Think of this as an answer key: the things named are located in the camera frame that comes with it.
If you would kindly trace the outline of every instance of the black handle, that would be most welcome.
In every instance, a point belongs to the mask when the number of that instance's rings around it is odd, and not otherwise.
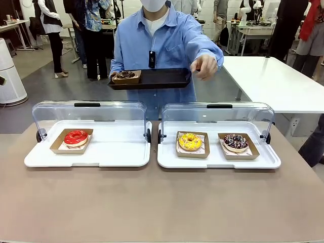
[[[226,104],[214,104],[207,105],[207,109],[233,109],[233,105]]]
[[[100,103],[75,103],[74,107],[100,107]]]

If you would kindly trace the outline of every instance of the black tray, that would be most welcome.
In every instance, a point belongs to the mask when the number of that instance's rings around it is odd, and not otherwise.
[[[191,71],[187,68],[164,68],[142,70],[138,84],[116,85],[110,81],[113,90],[147,90],[184,88],[190,83]]]

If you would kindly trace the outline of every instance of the desk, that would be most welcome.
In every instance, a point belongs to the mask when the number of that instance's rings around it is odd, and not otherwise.
[[[243,56],[247,39],[270,39],[273,32],[273,26],[246,26],[239,27],[236,23],[230,23],[230,36],[228,39],[226,52],[230,55],[238,55],[240,43],[242,43],[241,56]]]
[[[18,49],[19,51],[22,51],[22,50],[24,50],[24,51],[34,51],[35,50],[34,48],[27,48],[27,46],[25,44],[25,41],[24,41],[24,38],[22,36],[21,30],[20,30],[20,27],[19,27],[20,24],[27,23],[27,22],[29,22],[29,20],[18,20],[17,23],[8,24],[8,25],[5,25],[5,26],[0,26],[0,33],[1,32],[5,32],[5,31],[8,31],[10,29],[18,28],[18,33],[19,33],[20,41],[21,41],[21,44],[23,46],[22,49],[21,48]]]
[[[275,171],[27,168],[29,127],[0,163],[0,239],[24,242],[324,239],[324,184],[276,127]]]
[[[224,68],[239,87],[237,101],[244,92],[276,113],[324,113],[324,87],[273,57],[224,57]]]
[[[70,39],[71,39],[71,43],[72,43],[72,47],[73,47],[73,52],[74,52],[74,60],[72,60],[72,63],[75,63],[77,62],[80,57],[76,54],[76,47],[74,45],[74,40],[73,40],[73,37],[72,37],[72,31],[70,29],[73,29],[73,24],[64,24],[63,25],[63,28],[67,29],[69,31],[69,36],[70,36]],[[102,29],[103,30],[110,30],[112,29],[113,30],[113,38],[115,39],[115,32],[116,32],[116,25],[113,25],[113,24],[103,24],[102,25]]]

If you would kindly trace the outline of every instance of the shirt collar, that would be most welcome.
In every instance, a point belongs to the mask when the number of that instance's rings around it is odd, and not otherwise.
[[[165,21],[165,23],[163,25],[169,26],[169,27],[173,27],[177,25],[177,13],[176,10],[174,9],[173,5],[171,4],[170,1],[167,1],[167,6],[169,5],[169,14],[168,17]],[[144,20],[144,11],[143,11],[143,7],[141,8],[141,10],[138,12],[137,15],[137,28],[139,27],[140,23],[142,23],[143,25],[145,25],[145,20]]]

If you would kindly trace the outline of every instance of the chocolate frosted donut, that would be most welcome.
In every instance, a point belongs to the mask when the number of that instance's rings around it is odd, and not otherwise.
[[[135,77],[135,74],[131,71],[122,71],[117,74],[117,78],[124,79],[124,78],[132,78]]]
[[[224,138],[224,146],[229,151],[242,153],[248,148],[249,143],[242,135],[228,134]]]

